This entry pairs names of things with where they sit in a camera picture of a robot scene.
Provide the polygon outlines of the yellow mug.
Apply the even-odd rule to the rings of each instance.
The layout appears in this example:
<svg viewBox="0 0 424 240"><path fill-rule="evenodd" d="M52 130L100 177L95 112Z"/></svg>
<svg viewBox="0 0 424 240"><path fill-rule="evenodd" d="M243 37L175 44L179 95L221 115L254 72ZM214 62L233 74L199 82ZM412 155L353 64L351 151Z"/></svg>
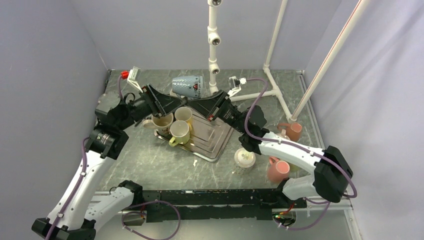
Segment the yellow mug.
<svg viewBox="0 0 424 240"><path fill-rule="evenodd" d="M174 117L177 121L184 121L189 124L190 128L193 127L193 112L187 106L179 107L175 113Z"/></svg>

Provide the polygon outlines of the lime green faceted mug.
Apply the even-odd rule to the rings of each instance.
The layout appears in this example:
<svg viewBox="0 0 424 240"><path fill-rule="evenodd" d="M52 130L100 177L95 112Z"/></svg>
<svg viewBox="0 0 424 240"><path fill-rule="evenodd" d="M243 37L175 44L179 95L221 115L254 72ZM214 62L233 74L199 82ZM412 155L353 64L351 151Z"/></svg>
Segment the lime green faceted mug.
<svg viewBox="0 0 424 240"><path fill-rule="evenodd" d="M176 145L188 143L191 137L191 130L192 126L189 123L183 120L176 120L169 128L171 139L168 144L175 147Z"/></svg>

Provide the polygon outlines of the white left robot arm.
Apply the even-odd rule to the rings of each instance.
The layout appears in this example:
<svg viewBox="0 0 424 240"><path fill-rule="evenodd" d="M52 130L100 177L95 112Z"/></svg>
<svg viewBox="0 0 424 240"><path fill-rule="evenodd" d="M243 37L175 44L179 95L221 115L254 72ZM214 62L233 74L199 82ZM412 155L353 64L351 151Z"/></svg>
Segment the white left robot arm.
<svg viewBox="0 0 424 240"><path fill-rule="evenodd" d="M83 139L82 159L63 196L47 217L37 218L32 231L45 240L92 240L98 230L116 213L129 208L142 214L143 207L162 204L143 192L131 180L120 183L115 191L91 205L96 188L118 159L129 136L128 127L148 116L163 117L182 107L185 98L164 94L151 85L140 86L140 70L123 71L118 80L127 80L137 93L122 94L120 89L102 94L95 109L96 125Z"/></svg>

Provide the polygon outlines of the beige teal patterned mug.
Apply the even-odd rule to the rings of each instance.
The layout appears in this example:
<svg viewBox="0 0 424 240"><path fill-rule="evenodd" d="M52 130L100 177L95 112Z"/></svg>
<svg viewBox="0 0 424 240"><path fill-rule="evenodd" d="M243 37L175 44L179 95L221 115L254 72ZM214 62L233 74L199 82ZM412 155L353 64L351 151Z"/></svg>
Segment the beige teal patterned mug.
<svg viewBox="0 0 424 240"><path fill-rule="evenodd" d="M174 122L174 114L170 113L166 116L155 117L143 120L141 125L147 129L156 130L160 135L167 136L170 134L170 127Z"/></svg>

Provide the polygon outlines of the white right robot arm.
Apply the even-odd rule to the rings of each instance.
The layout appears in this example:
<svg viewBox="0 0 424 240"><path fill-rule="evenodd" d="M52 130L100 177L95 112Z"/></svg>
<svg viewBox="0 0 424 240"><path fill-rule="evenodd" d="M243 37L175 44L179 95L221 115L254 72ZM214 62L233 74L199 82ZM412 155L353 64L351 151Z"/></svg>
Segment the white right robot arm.
<svg viewBox="0 0 424 240"><path fill-rule="evenodd" d="M357 197L358 192L352 182L353 171L338 148L302 145L264 127L267 121L257 103L267 87L265 82L259 96L244 112L238 110L223 90L210 97L187 100L186 105L208 121L220 119L240 132L239 142L248 152L277 157L308 172L308 176L279 183L275 200L280 207L287 208L295 200L313 196L320 196L331 203L340 202L342 197Z"/></svg>

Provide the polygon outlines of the grey blue mug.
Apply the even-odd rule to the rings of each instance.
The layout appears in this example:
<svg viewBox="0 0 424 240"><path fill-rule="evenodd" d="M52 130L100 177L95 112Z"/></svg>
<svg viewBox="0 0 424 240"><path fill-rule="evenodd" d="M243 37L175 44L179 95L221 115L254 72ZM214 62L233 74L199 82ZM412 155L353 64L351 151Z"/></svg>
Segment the grey blue mug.
<svg viewBox="0 0 424 240"><path fill-rule="evenodd" d="M178 76L172 79L171 91L176 96L200 99L203 88L204 79L201 75Z"/></svg>

